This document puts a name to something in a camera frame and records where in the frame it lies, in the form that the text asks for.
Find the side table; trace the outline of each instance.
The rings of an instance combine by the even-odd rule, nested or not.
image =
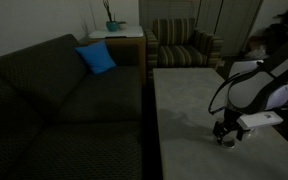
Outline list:
[[[142,86],[146,86],[146,38],[143,35],[142,27],[128,27],[126,30],[109,32],[97,30],[89,35],[90,39],[86,44],[92,44],[104,40],[108,45],[136,45],[139,49],[138,60],[141,71]]]

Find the sofa armrest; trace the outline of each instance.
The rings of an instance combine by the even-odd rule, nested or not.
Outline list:
[[[194,47],[204,56],[206,66],[215,68],[221,60],[221,49],[224,40],[214,34],[195,30]]]
[[[147,84],[152,85],[153,68],[157,67],[158,41],[152,30],[145,29],[144,33],[146,37],[146,78]]]

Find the plant pot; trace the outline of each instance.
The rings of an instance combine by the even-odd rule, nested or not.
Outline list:
[[[127,23],[126,22],[119,22],[118,27],[120,30],[126,29],[127,28]]]
[[[108,31],[113,32],[118,30],[118,22],[116,21],[107,21],[106,22],[106,27]]]

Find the floor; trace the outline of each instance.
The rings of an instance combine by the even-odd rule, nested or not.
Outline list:
[[[218,73],[224,78],[227,70]],[[273,127],[288,141],[288,110],[276,110],[275,112],[284,121]],[[143,89],[143,114],[143,179],[163,179],[153,88]]]

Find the vase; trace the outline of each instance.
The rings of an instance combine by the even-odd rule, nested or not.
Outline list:
[[[116,21],[107,21],[106,22],[106,27],[108,31],[113,32],[118,30],[118,22]]]

